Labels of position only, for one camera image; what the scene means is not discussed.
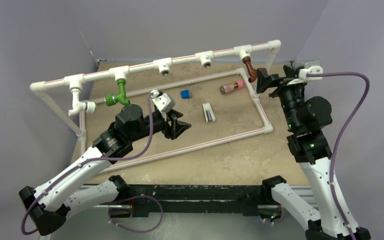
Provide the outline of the brown water faucet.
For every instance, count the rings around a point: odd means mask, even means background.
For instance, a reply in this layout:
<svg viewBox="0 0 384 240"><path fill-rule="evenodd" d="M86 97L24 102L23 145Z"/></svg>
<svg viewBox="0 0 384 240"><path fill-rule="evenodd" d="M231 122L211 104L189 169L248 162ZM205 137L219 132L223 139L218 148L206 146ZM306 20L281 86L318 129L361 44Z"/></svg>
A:
<svg viewBox="0 0 384 240"><path fill-rule="evenodd" d="M258 79L258 71L253 67L252 60L249 56L242 59L243 64L246 67L248 73L248 82L253 83Z"/></svg>

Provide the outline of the white PVC pipe frame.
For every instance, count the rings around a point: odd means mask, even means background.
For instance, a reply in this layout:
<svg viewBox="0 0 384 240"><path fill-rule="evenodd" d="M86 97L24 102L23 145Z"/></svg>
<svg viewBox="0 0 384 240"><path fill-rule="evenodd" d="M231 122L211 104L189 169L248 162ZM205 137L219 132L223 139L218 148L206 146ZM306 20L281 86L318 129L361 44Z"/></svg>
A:
<svg viewBox="0 0 384 240"><path fill-rule="evenodd" d="M88 73L88 74L76 74L76 75L70 75L66 76L62 79L56 79L51 81L39 81L31 83L29 88L30 90L37 95L39 98L43 100L43 102L50 107L51 110L53 110L70 129L72 129L76 135L77 135L77 141L79 142L79 151L80 156L83 157L84 154L89 152L89 149L86 146L87 141L87 130L86 130L86 124L85 124L85 114L86 113L93 113L96 110L96 105L101 103L107 103L110 102L110 104L113 106L117 103L125 103L127 102L128 97L134 97L138 95L143 95L146 93L151 94L151 98L148 100L149 103L153 104L157 107L157 112L161 113L163 117L167 117L167 113L165 112L170 104L173 103L173 100L170 100L168 97L159 97L157 96L157 93L162 90L172 89L174 87L181 87L185 85L190 84L196 84L200 82L205 82L209 80L214 80L218 78L224 78L229 77L232 75L238 75L243 78L243 84L246 86L247 90L249 91L249 95L251 100L253 101L261 120L263 121L263 126L261 128L247 131L244 133L239 133L235 135L230 135L223 138L218 138L216 140L202 142L200 144L190 145L187 147L175 149L173 151L167 151L163 152L161 154L155 154L148 157L142 157L138 156L136 158L133 158L131 160L124 161L122 163L117 163L115 166L105 168L104 172L111 172L127 167L133 167L136 165L146 164L149 162L178 156L181 154L206 149L213 146L218 146L225 143L230 143L236 140L242 140L249 137L261 135L261 134L268 134L271 133L274 130L274 127L272 123L270 122L269 118L267 117L261 101L259 99L259 95L257 94L256 90L253 88L252 84L248 82L248 77L250 77L251 72L248 71L245 68L237 68L230 71L225 71L221 73L215 73L211 75L191 78L187 80L177 81L173 83L167 83L163 85L157 86L155 89L149 87L144 88L140 90L135 90L131 92L126 92L126 78L129 74L132 73L139 73L144 72L151 69L157 69L160 74L166 76L170 73L170 67L175 65L182 65L182 64L189 64L193 62L200 63L203 68L210 68L212 65L212 60L217 58L224 58L224 57L231 57L231 56L238 56L241 61L244 62L245 65L249 66L251 64L251 53L252 52L259 52L263 50L269 50L270 54L268 57L268 60L266 62L266 65L268 68L271 68L277 53L279 52L281 48L281 41L271 40L265 43L259 43L254 45L241 45L241 46L235 46L233 48L229 49L222 49L222 50L208 50L208 51L202 51L198 52L192 55L187 56L180 56L175 58L162 58L154 60L153 62L148 63L141 63L137 65L132 66L119 66L119 67L113 67L109 70L105 71L99 71L94 73ZM81 101L80 100L80 93L82 92L83 85L89 82L95 82L99 80L103 80L106 78L114 78L116 83L119 86L119 92L116 94L112 94L110 98L108 97L102 97L97 98L92 101ZM64 113L62 109L55 103L55 101L48 95L47 91L50 89L62 87L62 86L68 86L69 90L72 94L72 108L68 111L68 113Z"/></svg>

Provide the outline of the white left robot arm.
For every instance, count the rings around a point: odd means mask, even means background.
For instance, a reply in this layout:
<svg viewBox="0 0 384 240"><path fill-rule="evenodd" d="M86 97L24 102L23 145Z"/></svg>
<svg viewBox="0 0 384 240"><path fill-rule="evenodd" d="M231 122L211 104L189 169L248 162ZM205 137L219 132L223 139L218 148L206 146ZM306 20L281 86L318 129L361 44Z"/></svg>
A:
<svg viewBox="0 0 384 240"><path fill-rule="evenodd" d="M108 129L74 163L40 186L21 189L18 194L26 209L22 233L38 232L47 236L70 217L88 208L104 203L122 205L134 200L130 186L119 175L86 190L79 188L116 162L135 159L135 156L127 156L133 151L133 142L143 138L150 142L155 133L175 140L192 126L180 121L183 114L174 109L166 114L153 111L151 107L148 110L149 115L144 116L139 105L124 106Z"/></svg>

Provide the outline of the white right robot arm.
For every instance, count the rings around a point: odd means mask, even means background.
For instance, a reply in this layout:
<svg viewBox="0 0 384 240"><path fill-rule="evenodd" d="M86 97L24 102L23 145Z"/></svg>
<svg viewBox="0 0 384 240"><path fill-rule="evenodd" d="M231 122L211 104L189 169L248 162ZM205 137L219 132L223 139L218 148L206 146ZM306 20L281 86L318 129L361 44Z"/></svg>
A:
<svg viewBox="0 0 384 240"><path fill-rule="evenodd" d="M296 195L280 176L262 182L260 196L286 209L300 223L308 240L369 240L368 229L360 226L350 212L335 174L337 147L330 148L322 129L330 125L332 106L321 96L305 99L305 87L327 76L319 65L299 68L285 65L285 75L256 70L256 92L273 88L271 98L280 100L288 131L290 153L306 176L316 207Z"/></svg>

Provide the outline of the green water faucet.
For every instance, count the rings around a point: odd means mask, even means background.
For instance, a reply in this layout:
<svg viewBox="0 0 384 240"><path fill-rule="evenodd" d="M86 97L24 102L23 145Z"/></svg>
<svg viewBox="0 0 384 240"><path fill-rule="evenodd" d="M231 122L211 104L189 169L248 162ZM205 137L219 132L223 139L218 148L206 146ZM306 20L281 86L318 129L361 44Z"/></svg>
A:
<svg viewBox="0 0 384 240"><path fill-rule="evenodd" d="M104 96L104 103L107 106L114 106L121 104L123 106L129 105L131 102L127 98L126 93L126 80L121 78L116 81L118 85L118 93L107 94Z"/></svg>

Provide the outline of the white water faucet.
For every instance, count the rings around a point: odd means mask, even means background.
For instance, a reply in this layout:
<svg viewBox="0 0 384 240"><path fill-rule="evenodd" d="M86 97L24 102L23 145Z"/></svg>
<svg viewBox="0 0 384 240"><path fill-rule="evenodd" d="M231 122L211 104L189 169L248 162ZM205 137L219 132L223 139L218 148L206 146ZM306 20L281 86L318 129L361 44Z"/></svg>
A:
<svg viewBox="0 0 384 240"><path fill-rule="evenodd" d="M68 111L68 116L73 117L81 112L93 114L96 111L96 103L92 101L82 102L80 101L81 90L78 88L72 88L72 108Z"/></svg>

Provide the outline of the white stapler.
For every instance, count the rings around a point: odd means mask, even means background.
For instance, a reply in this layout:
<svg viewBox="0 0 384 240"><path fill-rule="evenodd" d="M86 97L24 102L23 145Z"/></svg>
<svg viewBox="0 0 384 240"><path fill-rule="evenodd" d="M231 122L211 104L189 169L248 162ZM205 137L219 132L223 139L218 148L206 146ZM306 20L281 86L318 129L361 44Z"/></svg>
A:
<svg viewBox="0 0 384 240"><path fill-rule="evenodd" d="M215 122L216 117L212 109L212 106L209 103L203 103L202 108L203 108L203 114L205 117L205 122L206 123Z"/></svg>

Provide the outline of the blue cube block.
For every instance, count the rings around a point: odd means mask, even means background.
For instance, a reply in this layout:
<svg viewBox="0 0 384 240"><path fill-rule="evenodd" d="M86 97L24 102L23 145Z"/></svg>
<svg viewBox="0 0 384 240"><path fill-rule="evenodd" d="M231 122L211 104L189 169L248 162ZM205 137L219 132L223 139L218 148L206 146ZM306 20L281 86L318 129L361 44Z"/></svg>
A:
<svg viewBox="0 0 384 240"><path fill-rule="evenodd" d="M190 99L192 97L192 93L190 90L185 89L180 92L180 96L182 99Z"/></svg>

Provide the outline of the pink capped colourful can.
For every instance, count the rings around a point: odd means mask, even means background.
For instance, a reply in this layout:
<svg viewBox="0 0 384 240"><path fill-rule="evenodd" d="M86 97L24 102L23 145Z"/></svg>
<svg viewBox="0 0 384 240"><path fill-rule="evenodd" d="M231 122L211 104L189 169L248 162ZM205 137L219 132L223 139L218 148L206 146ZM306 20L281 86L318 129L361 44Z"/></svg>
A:
<svg viewBox="0 0 384 240"><path fill-rule="evenodd" d="M244 87L244 81L243 80L239 80L239 81L235 81L235 82L231 82L231 83L228 83L228 84L221 85L219 87L219 90L220 90L220 93L222 95L227 95L227 94L230 94L230 93L232 93L234 91L242 89L243 87Z"/></svg>

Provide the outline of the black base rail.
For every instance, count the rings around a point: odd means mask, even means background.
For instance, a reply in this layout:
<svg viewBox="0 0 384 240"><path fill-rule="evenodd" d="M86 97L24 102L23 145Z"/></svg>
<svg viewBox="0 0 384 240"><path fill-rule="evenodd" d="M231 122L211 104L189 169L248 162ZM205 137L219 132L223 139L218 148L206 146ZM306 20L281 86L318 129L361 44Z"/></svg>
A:
<svg viewBox="0 0 384 240"><path fill-rule="evenodd" d="M162 185L131 184L129 196L150 196L130 203L99 204L112 209L132 209L134 217L148 217L150 213L241 214L246 217L268 218L278 204L269 199L260 185Z"/></svg>

